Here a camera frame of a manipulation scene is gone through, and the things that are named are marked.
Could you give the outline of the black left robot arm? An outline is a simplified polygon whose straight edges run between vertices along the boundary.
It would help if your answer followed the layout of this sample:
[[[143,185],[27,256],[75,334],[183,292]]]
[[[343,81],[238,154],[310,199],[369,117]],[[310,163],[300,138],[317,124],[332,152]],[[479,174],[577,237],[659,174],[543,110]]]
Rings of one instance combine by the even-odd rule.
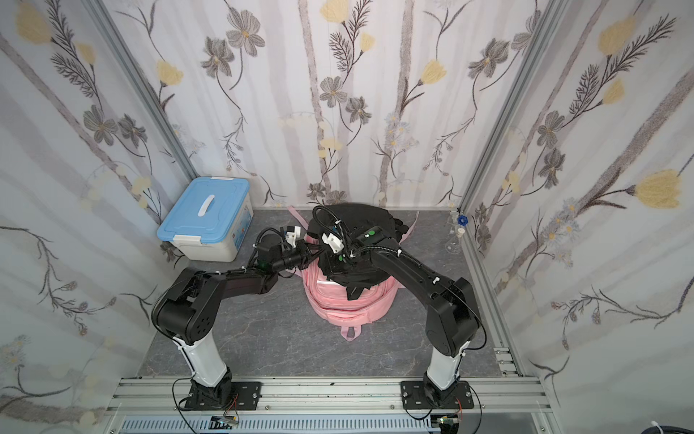
[[[192,371],[195,390],[222,398],[231,393],[232,374],[220,358],[213,326],[222,300],[268,293],[284,271],[302,271],[325,248],[265,229],[254,243],[247,265],[225,272],[189,267],[155,303],[150,314],[157,331],[172,340]]]

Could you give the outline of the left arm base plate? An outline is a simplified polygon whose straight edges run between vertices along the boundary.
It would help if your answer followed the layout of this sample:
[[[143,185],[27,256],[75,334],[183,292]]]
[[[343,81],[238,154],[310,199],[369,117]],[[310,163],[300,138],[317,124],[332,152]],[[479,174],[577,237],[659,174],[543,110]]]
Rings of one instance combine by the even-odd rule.
[[[206,387],[192,382],[184,399],[184,410],[256,410],[261,397],[261,382],[220,383]]]

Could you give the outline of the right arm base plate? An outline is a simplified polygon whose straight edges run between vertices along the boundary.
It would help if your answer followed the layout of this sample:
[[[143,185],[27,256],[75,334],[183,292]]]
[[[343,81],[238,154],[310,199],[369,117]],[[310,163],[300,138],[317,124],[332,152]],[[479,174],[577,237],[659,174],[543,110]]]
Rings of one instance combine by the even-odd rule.
[[[475,398],[468,382],[454,382],[439,390],[430,381],[403,381],[399,384],[405,410],[472,410]]]

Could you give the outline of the black fabric backpack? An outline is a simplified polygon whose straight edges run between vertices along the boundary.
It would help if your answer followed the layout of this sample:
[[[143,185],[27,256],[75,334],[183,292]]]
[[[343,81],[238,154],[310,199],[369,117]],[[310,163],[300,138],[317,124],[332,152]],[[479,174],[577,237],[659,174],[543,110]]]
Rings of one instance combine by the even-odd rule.
[[[341,253],[361,263],[356,274],[327,277],[347,287],[349,299],[358,298],[366,288],[375,286],[390,276],[372,264],[368,253],[356,253],[363,247],[364,235],[370,233],[372,229],[378,236],[382,235],[396,242],[403,242],[410,226],[387,210],[368,204],[317,205],[312,210],[308,235],[316,239],[319,246],[326,251],[330,247],[322,242],[321,237],[324,233],[333,233],[344,243]],[[322,269],[322,253],[318,257],[320,269]]]

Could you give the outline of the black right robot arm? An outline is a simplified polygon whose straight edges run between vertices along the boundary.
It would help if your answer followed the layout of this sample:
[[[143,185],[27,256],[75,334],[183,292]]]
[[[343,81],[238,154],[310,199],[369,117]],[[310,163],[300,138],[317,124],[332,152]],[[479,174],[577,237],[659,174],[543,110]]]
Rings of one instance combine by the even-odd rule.
[[[325,249],[318,266],[355,300],[394,278],[427,310],[426,336],[433,346],[425,382],[436,392],[452,389],[464,351],[482,325],[468,280],[451,280],[406,252],[411,229],[387,210],[367,204],[317,205],[309,234]]]

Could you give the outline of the pink school backpack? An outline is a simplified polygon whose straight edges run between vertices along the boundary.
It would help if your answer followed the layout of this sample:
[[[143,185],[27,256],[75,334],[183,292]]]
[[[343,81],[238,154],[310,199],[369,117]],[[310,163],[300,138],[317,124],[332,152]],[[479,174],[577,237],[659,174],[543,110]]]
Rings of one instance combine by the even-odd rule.
[[[348,298],[348,288],[329,280],[318,265],[318,260],[300,271],[305,294],[318,316],[334,326],[341,327],[347,341],[361,334],[361,327],[381,319],[392,306],[395,296],[403,288],[395,278],[366,288],[356,299]]]

